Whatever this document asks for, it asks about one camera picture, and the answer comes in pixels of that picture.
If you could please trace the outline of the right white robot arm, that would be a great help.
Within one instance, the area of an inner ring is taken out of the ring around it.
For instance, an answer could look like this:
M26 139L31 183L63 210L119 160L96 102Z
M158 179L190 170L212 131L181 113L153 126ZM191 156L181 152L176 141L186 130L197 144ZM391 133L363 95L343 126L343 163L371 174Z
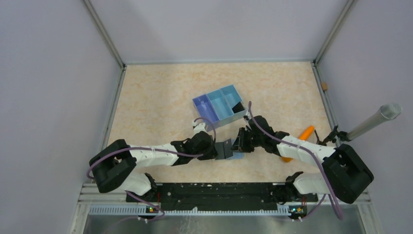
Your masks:
M274 131L262 116L248 120L239 129L231 150L251 153L261 147L267 153L289 157L318 167L318 173L297 172L289 177L286 196L292 201L306 194L327 194L352 204L373 182L374 175L348 144L324 146L298 139L287 132Z

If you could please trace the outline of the beige card holder wallet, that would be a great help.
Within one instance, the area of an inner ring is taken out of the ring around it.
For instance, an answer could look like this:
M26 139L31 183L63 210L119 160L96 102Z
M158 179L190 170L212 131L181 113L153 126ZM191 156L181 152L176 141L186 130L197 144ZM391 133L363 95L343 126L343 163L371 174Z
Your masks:
M244 153L231 150L233 143L233 139L215 142L214 147L217 152L215 160L236 160L244 158Z

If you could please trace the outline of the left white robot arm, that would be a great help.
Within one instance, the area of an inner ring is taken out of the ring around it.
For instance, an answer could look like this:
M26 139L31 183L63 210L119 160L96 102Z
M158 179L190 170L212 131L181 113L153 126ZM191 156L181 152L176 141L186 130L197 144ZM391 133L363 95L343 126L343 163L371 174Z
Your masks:
M150 174L139 172L139 168L179 166L193 159L214 159L217 155L213 137L204 131L158 146L132 146L118 139L89 161L87 175L95 181L100 193L122 189L148 202L156 196L156 183Z

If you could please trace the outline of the single black credit card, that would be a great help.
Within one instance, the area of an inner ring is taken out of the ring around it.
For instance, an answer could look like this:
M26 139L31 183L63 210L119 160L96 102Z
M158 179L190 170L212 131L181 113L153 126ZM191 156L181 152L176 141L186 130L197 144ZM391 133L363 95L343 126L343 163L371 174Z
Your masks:
M215 160L225 160L225 143L216 142L214 147L217 153Z

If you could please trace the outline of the blue three-compartment box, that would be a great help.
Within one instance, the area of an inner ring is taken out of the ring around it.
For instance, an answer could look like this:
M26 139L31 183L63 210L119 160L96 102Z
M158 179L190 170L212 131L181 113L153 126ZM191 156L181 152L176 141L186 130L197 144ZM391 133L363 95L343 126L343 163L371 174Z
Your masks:
M192 99L193 105L200 117L207 118L207 131L212 131L219 127L230 124L236 120L242 119L244 113L234 114L232 107L242 101L240 94L234 85L228 85L218 90L202 94Z

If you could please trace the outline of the black credit card stack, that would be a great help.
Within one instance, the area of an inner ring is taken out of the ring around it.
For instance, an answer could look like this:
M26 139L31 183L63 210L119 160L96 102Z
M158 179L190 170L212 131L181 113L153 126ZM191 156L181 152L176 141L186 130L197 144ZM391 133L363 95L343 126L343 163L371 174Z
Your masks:
M236 113L244 113L245 107L242 101L238 102L234 107L232 107L232 111L234 114Z

